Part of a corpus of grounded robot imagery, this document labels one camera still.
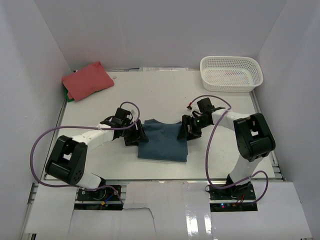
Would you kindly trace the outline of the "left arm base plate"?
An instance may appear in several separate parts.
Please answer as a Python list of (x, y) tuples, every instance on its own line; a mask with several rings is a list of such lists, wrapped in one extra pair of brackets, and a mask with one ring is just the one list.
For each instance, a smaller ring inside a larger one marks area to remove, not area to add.
[(113, 185), (97, 191), (79, 190), (74, 204), (75, 210), (121, 211), (123, 205), (116, 193), (121, 196), (122, 186)]

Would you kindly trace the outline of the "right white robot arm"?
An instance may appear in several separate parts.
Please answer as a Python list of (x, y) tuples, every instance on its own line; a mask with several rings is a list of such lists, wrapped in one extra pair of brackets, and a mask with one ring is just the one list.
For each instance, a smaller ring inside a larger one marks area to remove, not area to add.
[(202, 130), (213, 126), (214, 134), (219, 126), (234, 132), (236, 146), (239, 152), (238, 160), (233, 170), (227, 175), (225, 185), (213, 184), (209, 175), (209, 152), (205, 151), (205, 171), (209, 183), (208, 190), (218, 190), (229, 198), (236, 200), (243, 195), (251, 184), (251, 179), (265, 171), (256, 170), (258, 164), (275, 148), (276, 142), (266, 119), (261, 113), (242, 114), (232, 111), (231, 104), (226, 107), (215, 107), (211, 102), (212, 95), (201, 95), (193, 99), (197, 104), (194, 110), (192, 103), (187, 109), (189, 115), (183, 115), (177, 139), (187, 141), (199, 139)]

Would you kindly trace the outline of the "blue t shirt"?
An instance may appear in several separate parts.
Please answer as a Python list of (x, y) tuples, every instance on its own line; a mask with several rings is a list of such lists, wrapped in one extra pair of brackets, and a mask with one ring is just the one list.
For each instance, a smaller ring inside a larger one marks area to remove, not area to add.
[(148, 142), (138, 144), (137, 157), (145, 160), (187, 162), (187, 140), (178, 139), (181, 125), (181, 122), (162, 123), (155, 119), (145, 120), (143, 130)]

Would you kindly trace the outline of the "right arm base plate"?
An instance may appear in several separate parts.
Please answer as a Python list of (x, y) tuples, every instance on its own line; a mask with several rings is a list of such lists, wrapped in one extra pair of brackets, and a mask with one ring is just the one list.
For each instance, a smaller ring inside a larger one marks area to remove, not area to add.
[(256, 194), (251, 182), (227, 189), (216, 189), (207, 185), (204, 189), (209, 193), (210, 211), (212, 213), (257, 212)]

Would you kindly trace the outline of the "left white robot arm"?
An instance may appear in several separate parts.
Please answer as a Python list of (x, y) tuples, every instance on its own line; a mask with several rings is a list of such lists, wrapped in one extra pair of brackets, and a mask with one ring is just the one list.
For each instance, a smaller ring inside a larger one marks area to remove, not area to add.
[(132, 113), (119, 107), (115, 115), (101, 121), (97, 129), (72, 137), (58, 137), (45, 172), (68, 185), (88, 189), (90, 196), (99, 200), (105, 196), (106, 187), (101, 177), (85, 172), (86, 158), (92, 150), (120, 137), (126, 146), (149, 141), (141, 121), (133, 121)]

